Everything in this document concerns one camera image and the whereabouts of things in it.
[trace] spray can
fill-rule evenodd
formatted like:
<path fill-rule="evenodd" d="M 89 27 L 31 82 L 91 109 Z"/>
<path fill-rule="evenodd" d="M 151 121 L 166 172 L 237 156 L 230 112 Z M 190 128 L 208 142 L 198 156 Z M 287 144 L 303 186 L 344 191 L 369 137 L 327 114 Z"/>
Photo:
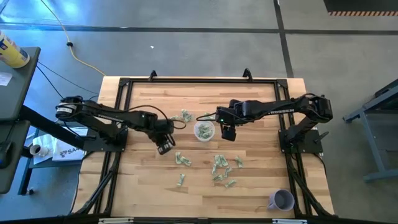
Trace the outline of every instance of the spray can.
<path fill-rule="evenodd" d="M 0 60 L 12 68 L 21 68 L 29 62 L 30 56 L 0 30 Z"/>

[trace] gray floor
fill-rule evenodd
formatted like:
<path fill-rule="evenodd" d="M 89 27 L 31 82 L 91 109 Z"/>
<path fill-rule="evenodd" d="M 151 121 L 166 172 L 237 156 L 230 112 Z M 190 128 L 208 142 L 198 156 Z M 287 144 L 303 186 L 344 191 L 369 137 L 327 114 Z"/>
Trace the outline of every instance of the gray floor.
<path fill-rule="evenodd" d="M 272 0 L 87 0 L 47 1 L 71 25 L 116 27 L 277 27 Z M 330 17 L 321 0 L 280 0 L 286 29 L 397 30 L 398 17 Z M 56 24 L 40 1 L 10 0 L 0 14 L 4 22 Z M 74 61 L 63 32 L 2 30 L 21 46 L 42 48 L 40 61 L 84 87 L 99 91 L 102 76 Z M 77 56 L 108 75 L 286 77 L 278 34 L 69 32 Z M 361 124 L 341 117 L 398 78 L 398 36 L 288 35 L 294 76 L 307 91 L 325 94 L 335 119 L 319 125 L 330 134 L 323 140 L 328 183 L 337 215 L 398 222 L 398 179 L 365 184 L 376 171 Z M 44 70 L 64 96 L 93 94 L 79 90 Z M 40 73 L 34 75 L 25 104 L 55 119 L 59 96 Z M 17 196 L 22 166 L 12 190 L 0 195 L 0 220 L 67 214 L 79 167 L 37 169 L 32 196 Z"/>

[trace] wooden table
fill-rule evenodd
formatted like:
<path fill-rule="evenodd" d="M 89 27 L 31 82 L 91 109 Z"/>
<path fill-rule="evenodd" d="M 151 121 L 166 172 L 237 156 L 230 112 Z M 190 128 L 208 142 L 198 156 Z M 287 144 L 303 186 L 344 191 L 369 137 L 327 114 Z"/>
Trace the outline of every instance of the wooden table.
<path fill-rule="evenodd" d="M 114 106 L 119 78 L 104 77 L 100 103 Z M 290 78 L 288 84 L 291 97 L 306 92 L 301 78 Z M 130 107 L 154 105 L 168 117 L 180 114 L 184 108 L 197 117 L 214 112 L 219 105 L 228 106 L 231 99 L 274 101 L 275 93 L 269 84 L 135 83 Z M 141 110 L 161 117 L 152 108 Z M 302 118 L 302 114 L 295 114 L 296 123 Z M 271 193 L 277 189 L 290 190 L 285 157 L 279 149 L 280 126 L 276 115 L 236 128 L 235 142 L 221 139 L 219 128 L 210 142 L 199 142 L 193 134 L 195 123 L 191 121 L 185 129 L 175 130 L 177 145 L 163 156 L 144 133 L 129 130 L 119 166 L 112 217 L 294 217 L 293 211 L 268 211 L 266 207 Z M 177 165 L 175 152 L 190 159 L 192 166 Z M 233 171 L 227 180 L 214 183 L 211 168 L 213 157 L 218 154 L 227 158 Z M 243 169 L 238 169 L 233 160 L 236 156 L 242 158 Z M 97 187 L 103 157 L 103 152 L 96 152 L 83 161 L 74 211 L 81 208 Z M 309 189 L 324 208 L 333 213 L 322 163 L 312 154 L 302 157 Z M 185 174 L 182 187 L 176 185 L 180 174 Z M 236 179 L 236 185 L 226 189 L 223 184 L 232 179 Z M 299 204 L 304 212 L 299 189 Z M 107 196 L 106 189 L 101 208 Z"/>

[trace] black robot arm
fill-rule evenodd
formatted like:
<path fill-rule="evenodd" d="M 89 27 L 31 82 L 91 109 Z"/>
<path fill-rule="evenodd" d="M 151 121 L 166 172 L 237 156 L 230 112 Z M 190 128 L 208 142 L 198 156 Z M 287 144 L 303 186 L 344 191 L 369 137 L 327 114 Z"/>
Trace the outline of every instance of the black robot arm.
<path fill-rule="evenodd" d="M 76 121 L 99 133 L 107 144 L 120 141 L 120 133 L 127 128 L 144 132 L 156 143 L 158 152 L 163 155 L 175 146 L 172 137 L 174 123 L 169 119 L 158 119 L 154 113 L 146 111 L 123 111 L 91 100 L 83 100 L 80 96 L 66 97 L 57 106 L 55 115 L 60 121 Z M 103 118 L 120 123 L 103 123 L 97 118 Z"/>
<path fill-rule="evenodd" d="M 302 139 L 315 125 L 327 123 L 333 118 L 330 100 L 323 95 L 308 93 L 298 98 L 266 103 L 257 100 L 231 100 L 228 108 L 217 107 L 216 122 L 221 125 L 222 138 L 234 141 L 235 126 L 254 122 L 267 115 L 293 112 L 303 113 L 306 118 L 287 130 L 286 140 L 289 142 Z"/>

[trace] white label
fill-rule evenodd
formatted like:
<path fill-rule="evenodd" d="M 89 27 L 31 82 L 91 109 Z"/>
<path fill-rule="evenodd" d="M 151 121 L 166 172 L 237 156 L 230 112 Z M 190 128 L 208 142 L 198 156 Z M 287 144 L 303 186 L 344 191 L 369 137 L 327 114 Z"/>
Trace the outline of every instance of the white label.
<path fill-rule="evenodd" d="M 0 72 L 0 85 L 7 86 L 12 78 L 11 73 Z"/>
<path fill-rule="evenodd" d="M 269 112 L 269 114 L 280 114 L 280 113 L 290 113 L 290 112 L 294 112 L 294 109 L 271 111 Z"/>
<path fill-rule="evenodd" d="M 69 103 L 60 103 L 59 104 L 59 106 L 62 106 L 62 107 L 69 107 L 69 108 L 72 108 L 72 109 L 76 109 L 76 106 L 75 105 L 70 105 Z"/>
<path fill-rule="evenodd" d="M 69 109 L 69 108 L 58 108 L 57 109 L 57 112 L 59 112 L 59 111 L 61 111 L 61 112 L 67 112 L 67 113 L 72 113 L 72 109 Z"/>

